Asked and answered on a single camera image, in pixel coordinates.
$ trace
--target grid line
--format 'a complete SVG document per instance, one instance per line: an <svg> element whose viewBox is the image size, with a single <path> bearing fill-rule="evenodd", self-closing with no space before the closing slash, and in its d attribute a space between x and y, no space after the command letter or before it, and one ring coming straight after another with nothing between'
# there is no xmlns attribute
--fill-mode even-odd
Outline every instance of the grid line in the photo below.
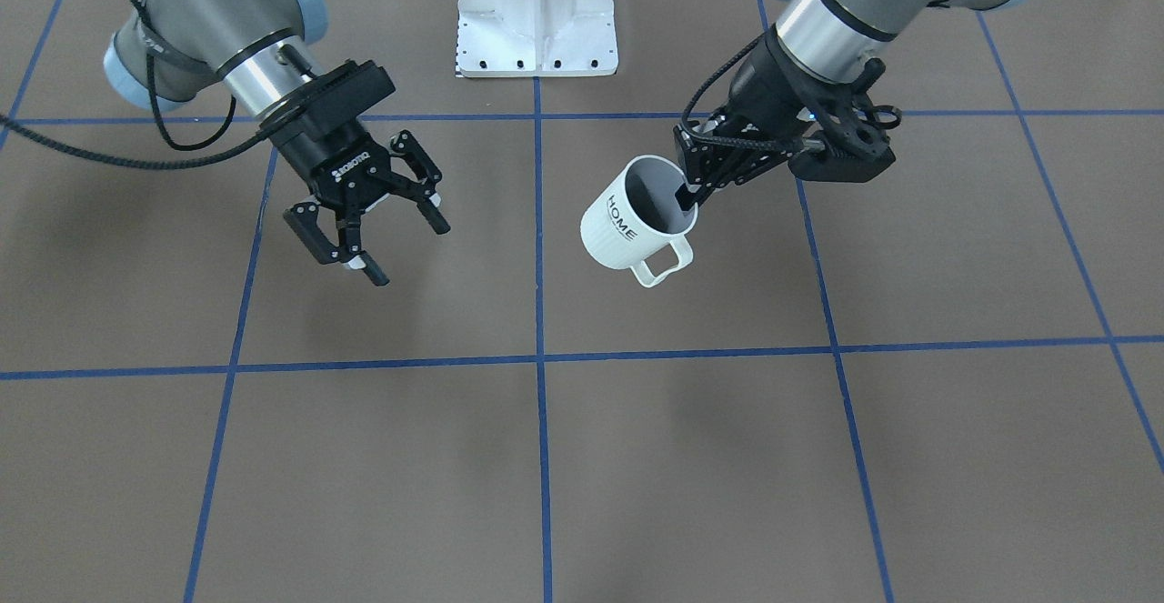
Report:
<svg viewBox="0 0 1164 603"><path fill-rule="evenodd" d="M1140 399L1140 392L1136 391L1136 384L1133 382L1131 374L1128 373L1128 367L1123 362L1123 354L1120 352L1120 345L1114 340L1112 326L1108 321L1107 314L1103 312L1103 306L1099 300L1099 293L1095 291L1094 283L1092 283L1091 275L1087 271L1087 264L1084 263L1083 253L1079 250L1079 246L1076 242L1074 234L1067 222L1067 217L1063 212L1063 206L1059 205L1059 196L1055 192L1055 185L1051 183L1050 172L1046 171L1046 164L1043 163L1043 156L1038 150L1038 143L1035 140L1035 134L1030 130L1030 123L1027 122L1027 115L1022 109L1022 105L1018 102L1018 94L1015 93L1014 84L1010 81L1010 76L1007 73L1006 65L1002 64L1002 55L999 52L994 36L991 35L991 28L986 23L986 15L982 14L982 12L974 12L974 14L977 14L979 27L982 28L982 35L986 38L986 43L989 44L991 52L994 56L994 63L999 69L999 76L1002 77L1002 84L1006 85L1007 94L1009 94L1010 102L1014 105L1018 122L1022 123L1023 135L1027 137L1027 144L1030 147L1031 156L1035 158L1035 164L1038 168L1038 175L1043 179L1046 196L1051 200L1051 206L1055 210L1056 218L1063 229L1064 237L1067 241L1067 246L1071 248L1071 255L1076 260L1076 267L1079 270L1080 278L1084 281L1084 286L1087 289L1087 296L1091 299L1092 305L1095 308L1095 315L1099 318L1099 322L1103 328L1103 336L1107 339L1107 343L1112 349L1112 357L1115 359L1115 364L1120 369L1120 376L1123 378L1124 388L1127 388L1128 396L1131 398L1131 405L1135 409L1136 416L1140 418L1140 425L1143 427L1144 434L1148 438L1148 445L1151 448L1152 454L1156 456L1156 463L1159 467L1161 473L1164 473L1164 451L1161 449L1159 440L1156 438L1156 432L1152 430L1152 424L1148 418L1148 411L1144 410L1143 400Z"/></svg>
<svg viewBox="0 0 1164 603"><path fill-rule="evenodd" d="M693 115L708 115L708 111L694 111ZM904 115L1018 115L1017 111L994 111L994 109L920 109L902 111ZM1094 118L1108 118L1108 115L1164 115L1164 109L1035 109L1022 111L1023 115L1094 115ZM619 119L677 119L681 111L638 111L638 113L541 113L544 121L619 121ZM477 122L477 121L533 121L533 113L510 113L510 114L477 114L477 113L412 113L412 114L362 114L361 121L365 122L407 122L407 121L434 121L434 122ZM154 119L146 115L130 115L130 118L29 118L16 119L24 126L150 126ZM212 122L221 123L226 121L223 115L175 115L165 118L166 123L183 122ZM255 122L250 115L236 115L234 122Z"/></svg>
<svg viewBox="0 0 1164 603"><path fill-rule="evenodd" d="M1027 347L1085 347L1117 345L1162 345L1164 335L1127 335L1107 338L1044 339L970 339L960 342L913 342L892 345L838 345L840 354L924 353L951 350L1006 350ZM728 357L783 357L783 355L831 355L831 346L803 347L710 347L656 352L547 353L548 364L573 362L617 362L643 360L722 360ZM236 374L299 374L312 371L374 370L374 368L488 367L495 364L535 364L537 355L478 355L477 357L414 357L399 360L352 360L338 362L270 362L239 364ZM0 371L0 382L66 381L93 378L140 378L141 376L226 375L228 364L141 368L58 368L45 371Z"/></svg>
<svg viewBox="0 0 1164 603"><path fill-rule="evenodd" d="M16 113L20 111L20 102L24 101L24 93L28 92L28 86L33 83L33 73L36 72L36 64L41 61L41 52L44 51L44 44L49 41L49 35L52 31L52 24L57 20L57 14L61 10L63 2L64 0L55 0L52 2L52 9L49 10L49 17L44 20L41 37L37 38L36 48L33 49L33 56L29 57L28 65L24 69L24 77L21 78L20 86L16 90L16 97L13 98L12 106L8 108L8 119L16 119ZM3 150L3 146L7 140L7 127L0 127L0 151Z"/></svg>
<svg viewBox="0 0 1164 603"><path fill-rule="evenodd" d="M768 13L765 9L764 0L755 0L760 10L760 23L762 30L768 30ZM894 603L893 582L889 577L889 566L885 556L885 545L881 542L881 530L876 519L876 506L873 503L873 488L870 485L868 470L865 468L865 451L861 448L861 438L857 428L857 413L853 411L852 398L849 395L849 378L845 376L845 362L840 352L840 343L837 341L837 327L832 318L832 306L829 304L829 289L824 279L824 267L821 264L821 254L817 250L816 233L812 230L812 213L808 204L808 196L804 192L804 184L796 180L796 196L800 201L801 213L804 218L804 234L812 256L812 264L816 269L817 286L821 290L821 310L824 315L824 325L829 333L829 353L832 355L833 368L837 371L837 384L840 388L840 398L845 409L845 424L849 426L849 440L853 448L853 462L857 467L857 476L860 480L861 498L865 503L865 517L870 525L870 535L873 540L873 553L876 558L878 573L881 576L881 590L886 603Z"/></svg>
<svg viewBox="0 0 1164 603"><path fill-rule="evenodd" d="M533 78L534 328L538 368L538 471L541 482L541 596L554 601L552 508L549 503L549 414L546 403L545 214L542 198L541 78Z"/></svg>
<svg viewBox="0 0 1164 603"><path fill-rule="evenodd" d="M203 491L203 504L198 513L198 526L194 531L194 545L190 554L190 572L186 574L184 603L193 603L194 589L198 586L198 570L201 566L203 547L206 542L206 528L210 524L211 504L214 501L214 484L218 482L218 467L222 457L222 445L226 441L226 425L230 413L230 400L234 395L235 376L239 374L239 355L242 354L242 336L247 329L247 315L250 310L250 295L255 284L255 271L258 267L258 250L263 242L263 218L267 214L267 201L271 196L271 180L275 179L275 166L278 164L278 151L271 148L267 164L267 179L263 183L263 196L258 201L258 218L255 221L255 234L250 242L250 258L247 263L247 276L242 285L242 300L239 302L239 321L235 327L234 342L230 347L230 362L227 366L226 383L222 384L222 400L219 405L218 425L214 428L214 442L211 448L211 461L206 469L206 487Z"/></svg>

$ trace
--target floor tile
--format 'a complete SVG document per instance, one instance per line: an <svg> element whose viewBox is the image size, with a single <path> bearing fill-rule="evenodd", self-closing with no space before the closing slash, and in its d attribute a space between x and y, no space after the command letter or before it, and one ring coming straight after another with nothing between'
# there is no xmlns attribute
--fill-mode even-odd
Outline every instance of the floor tile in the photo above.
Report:
<svg viewBox="0 0 1164 603"><path fill-rule="evenodd" d="M21 105L21 118L149 119L149 111L113 92L101 65L111 36L132 12L126 0L64 0ZM229 100L223 85L212 85L168 115L221 118ZM240 107L237 114L248 113Z"/></svg>
<svg viewBox="0 0 1164 603"><path fill-rule="evenodd" d="M1164 333L1164 115L1028 122L1113 333Z"/></svg>
<svg viewBox="0 0 1164 603"><path fill-rule="evenodd" d="M1017 119L910 118L867 185L808 185L842 343L1102 328Z"/></svg>
<svg viewBox="0 0 1164 603"><path fill-rule="evenodd" d="M1161 470L1108 347L845 367L899 601L1159 600Z"/></svg>
<svg viewBox="0 0 1164 603"><path fill-rule="evenodd" d="M922 10L881 55L876 105L907 111L1010 111L989 43L972 10Z"/></svg>
<svg viewBox="0 0 1164 603"><path fill-rule="evenodd" d="M397 92L374 114L531 114L530 78L455 77L457 0L326 0L327 64L376 61Z"/></svg>
<svg viewBox="0 0 1164 603"><path fill-rule="evenodd" d="M554 600L881 598L831 357L546 370Z"/></svg>
<svg viewBox="0 0 1164 603"><path fill-rule="evenodd" d="M1164 342L1123 345L1120 354L1156 435L1156 442L1164 441Z"/></svg>
<svg viewBox="0 0 1164 603"><path fill-rule="evenodd" d="M175 159L150 126L37 129L93 151ZM269 161L255 148L229 164L141 172L9 139L0 368L228 362Z"/></svg>
<svg viewBox="0 0 1164 603"><path fill-rule="evenodd" d="M674 159L668 119L545 122L545 314L551 353L828 345L793 177L723 190L688 235L695 260L644 289L595 262L579 222L629 159Z"/></svg>
<svg viewBox="0 0 1164 603"><path fill-rule="evenodd" d="M615 27L618 73L545 78L547 113L679 113L703 80L764 30L755 0L615 0ZM696 109L722 105L728 80Z"/></svg>
<svg viewBox="0 0 1164 603"><path fill-rule="evenodd" d="M179 601L222 376L0 383L0 600Z"/></svg>
<svg viewBox="0 0 1164 603"><path fill-rule="evenodd" d="M1164 0L1030 0L987 15L1024 109L1164 108Z"/></svg>
<svg viewBox="0 0 1164 603"><path fill-rule="evenodd" d="M370 122L379 142L416 132L443 172L433 234L416 205L383 201L364 217L371 256L391 278L320 267L283 222L306 187L281 164L267 208L243 362L329 362L534 353L532 122ZM406 169L393 161L395 169ZM320 214L334 237L334 221Z"/></svg>
<svg viewBox="0 0 1164 603"><path fill-rule="evenodd" d="M541 601L532 366L241 375L200 601Z"/></svg>

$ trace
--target black cable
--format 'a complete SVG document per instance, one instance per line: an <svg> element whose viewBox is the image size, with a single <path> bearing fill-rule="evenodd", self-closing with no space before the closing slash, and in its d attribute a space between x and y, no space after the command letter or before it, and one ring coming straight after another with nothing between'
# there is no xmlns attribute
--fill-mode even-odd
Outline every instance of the black cable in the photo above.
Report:
<svg viewBox="0 0 1164 603"><path fill-rule="evenodd" d="M760 44L760 40L764 40L765 35L766 35L766 31L765 31L765 34L761 34L760 36L757 36L755 40L752 40L751 43L747 44L747 47L744 47L744 48L740 49L739 52L736 52L736 56L732 56L732 59L728 61L728 64L724 64L724 65L722 65L722 68L716 69L716 72L711 73L711 77L707 78L707 80L703 81L703 85L700 85L700 88L696 90L694 97L691 98L691 101L687 102L687 106L686 106L686 108L683 108L683 113L682 113L682 115L679 119L679 121L680 121L683 130L686 130L688 135L690 135L691 137L695 137L696 140L701 140L701 142L703 142L703 143L711 143L712 146L716 146L716 147L744 148L744 150L747 150L747 151L786 151L786 152L795 152L795 151L801 150L804 147L803 140L800 140L800 139L796 139L796 140L766 140L766 142L760 142L760 140L744 140L744 139L739 139L739 137L719 137L719 135L710 135L710 134L705 134L705 132L698 132L698 130L695 129L694 126L691 126L690 122L688 122L688 118L691 114L691 111L695 109L695 105L697 105L697 102L700 101L700 98L703 97L703 93L705 93L707 90L709 90L711 85L715 85L715 81L719 80L719 78L723 77L723 73L728 73L731 70L731 68L733 68L733 65L736 65L736 63L738 63L740 59L744 59L744 56L747 56L748 52L752 52L752 48L755 48L757 44Z"/></svg>
<svg viewBox="0 0 1164 603"><path fill-rule="evenodd" d="M149 88L149 109L154 113L154 127L157 127L158 134L162 135L162 140L165 140L168 147L173 148L176 151L198 151L201 148L207 148L212 143L218 142L226 134L227 129L230 127L230 122L234 121L234 111L237 102L234 97L230 97L230 106L226 111L226 121L222 126L214 133L210 135L210 139L201 140L198 143L178 143L171 137L170 132L165 129L165 121L162 119L162 109L157 105L157 81L154 76L154 55L152 52L146 51L146 81L147 88Z"/></svg>
<svg viewBox="0 0 1164 603"><path fill-rule="evenodd" d="M157 29L154 28L154 22L152 20L150 20L149 10L146 9L146 6L143 6L143 3L139 0L128 0L128 1L130 6L134 7L134 10L137 12L137 17L141 19L141 23L144 27L148 27L149 30L155 31L156 34ZM163 122L162 119L162 111L158 108L157 105L157 86L154 76L154 56L149 55L149 52L147 52L146 55L146 71L147 71L147 80L149 80L148 88L150 93L150 109L154 113L154 123L155 126L158 127L158 130L161 132L163 140L165 140L165 142L169 143L171 148L176 148L176 150L179 151L198 150L199 148L206 148L211 146L212 143L217 142L217 140L222 137L222 135L225 134L225 132L230 126L230 122L234 119L234 111L235 111L234 97L230 98L230 108L229 113L227 114L226 122L222 123L219 130L217 130L211 139L205 140L205 142L191 143L191 146L183 146L183 143L175 143L173 140L170 137L169 132L165 130L165 123ZM65 152L65 155L68 156L78 156L78 158L87 161L98 161L98 163L101 164L113 164L113 166L123 166L129 169L147 169L147 171L175 171L175 169L194 169L199 166L207 166L207 164L217 164L221 163L221 161L228 161L235 158L236 156L242 155L242 152L250 150L250 148L256 147L257 143L263 142L263 140L270 139L271 135L274 135L275 132L278 132L281 127L283 127L284 123L286 123L288 121L275 123L275 126L268 127L268 129L258 132L258 134L254 135L254 137L250 137L249 140L246 140L246 142L239 143L237 147L229 148L229 150L227 151L215 152L215 155L212 156L204 156L203 158L186 159L186 161L141 161L133 158L122 158L121 156L109 156L105 155L105 152L88 151L85 150L84 148L70 147L69 143L57 142L57 140L51 140L49 137L45 137L45 135L41 135L40 132L34 132L28 129L28 127L24 127L22 126L22 123L16 122L15 119L9 118L9 115L7 114L0 114L0 126L8 127L8 129L15 132L15 134L21 135L27 140L33 140L33 142L41 143L41 146L43 147L52 148L52 150L55 151L62 151Z"/></svg>

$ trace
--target mug handle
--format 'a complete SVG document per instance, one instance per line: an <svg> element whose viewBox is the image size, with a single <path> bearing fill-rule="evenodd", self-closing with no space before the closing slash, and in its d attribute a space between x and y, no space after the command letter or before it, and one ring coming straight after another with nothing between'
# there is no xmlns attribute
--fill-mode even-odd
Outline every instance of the mug handle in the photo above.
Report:
<svg viewBox="0 0 1164 603"><path fill-rule="evenodd" d="M640 263L631 264L631 271L634 272L634 276L639 279L640 285L644 288L653 288L658 283L662 283L667 276L679 271L681 268L687 267L687 264L691 263L691 258L695 257L694 251L691 251L691 244L687 243L686 235L674 237L670 241L670 248L675 251L675 257L679 258L679 263L658 276L651 271L651 268L647 267L647 262L645 260Z"/></svg>

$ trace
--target floor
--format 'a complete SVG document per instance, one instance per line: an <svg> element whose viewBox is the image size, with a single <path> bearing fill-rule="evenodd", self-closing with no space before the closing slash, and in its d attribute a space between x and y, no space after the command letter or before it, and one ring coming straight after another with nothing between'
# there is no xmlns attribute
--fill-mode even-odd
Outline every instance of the floor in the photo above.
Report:
<svg viewBox="0 0 1164 603"><path fill-rule="evenodd" d="M171 158L100 70L125 2L0 1L0 109ZM656 289L582 212L781 5L615 1L617 76L470 81L456 0L328 0L446 173L450 234L367 217L386 289L269 147L0 134L0 600L1164 600L1164 0L927 10L897 164L717 193Z"/></svg>

